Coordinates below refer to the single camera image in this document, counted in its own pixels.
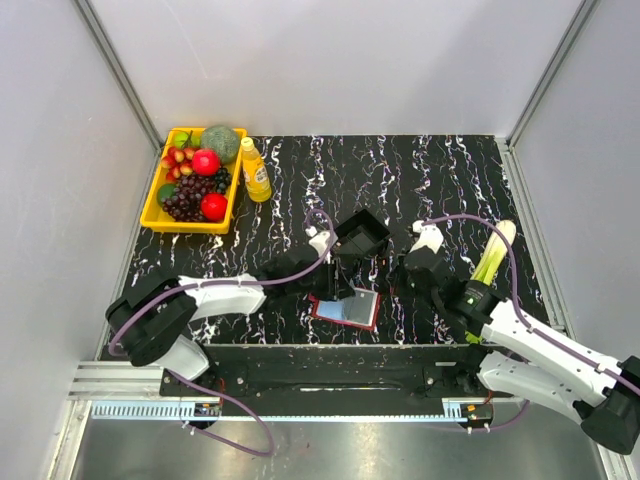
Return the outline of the red leather card holder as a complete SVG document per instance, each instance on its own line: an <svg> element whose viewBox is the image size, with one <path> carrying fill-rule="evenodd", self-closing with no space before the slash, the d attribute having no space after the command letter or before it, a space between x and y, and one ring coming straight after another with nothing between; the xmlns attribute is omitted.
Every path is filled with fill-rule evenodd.
<svg viewBox="0 0 640 480"><path fill-rule="evenodd" d="M375 328L380 304L375 291L355 288L353 296L341 300L311 300L314 318L367 331Z"/></svg>

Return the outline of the black card dispenser box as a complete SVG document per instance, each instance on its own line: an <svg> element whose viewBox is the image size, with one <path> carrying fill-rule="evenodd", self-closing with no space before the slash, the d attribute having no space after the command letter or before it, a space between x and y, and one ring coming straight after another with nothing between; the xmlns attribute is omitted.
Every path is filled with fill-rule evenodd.
<svg viewBox="0 0 640 480"><path fill-rule="evenodd" d="M367 209L356 211L334 233L330 278L335 281L356 273L366 260L385 253L391 238L388 227Z"/></svg>

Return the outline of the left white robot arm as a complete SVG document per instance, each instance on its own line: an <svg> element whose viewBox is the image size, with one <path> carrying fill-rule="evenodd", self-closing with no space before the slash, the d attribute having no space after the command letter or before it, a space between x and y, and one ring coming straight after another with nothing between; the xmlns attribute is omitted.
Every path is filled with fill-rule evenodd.
<svg viewBox="0 0 640 480"><path fill-rule="evenodd" d="M332 287L331 262L337 242L331 230L235 277L200 279L155 272L122 294L106 311L114 336L108 351L132 366L156 364L182 377L193 394L213 390L217 372L202 347L184 335L192 320L227 314L251 315L274 300L312 294L332 300L353 289Z"/></svg>

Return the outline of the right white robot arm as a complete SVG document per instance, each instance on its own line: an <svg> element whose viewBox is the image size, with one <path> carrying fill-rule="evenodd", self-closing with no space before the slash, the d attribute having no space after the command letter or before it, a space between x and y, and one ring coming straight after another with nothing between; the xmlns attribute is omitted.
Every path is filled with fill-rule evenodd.
<svg viewBox="0 0 640 480"><path fill-rule="evenodd" d="M493 288L503 261L516 263L510 220L492 225L471 278L449 269L437 220L417 220L417 239L399 265L396 291L424 298L458 342L478 340L470 362L459 366L457 388L469 396L484 389L521 397L564 415L600 446L621 455L639 439L639 360L625 361L577 343L524 312L518 287Z"/></svg>

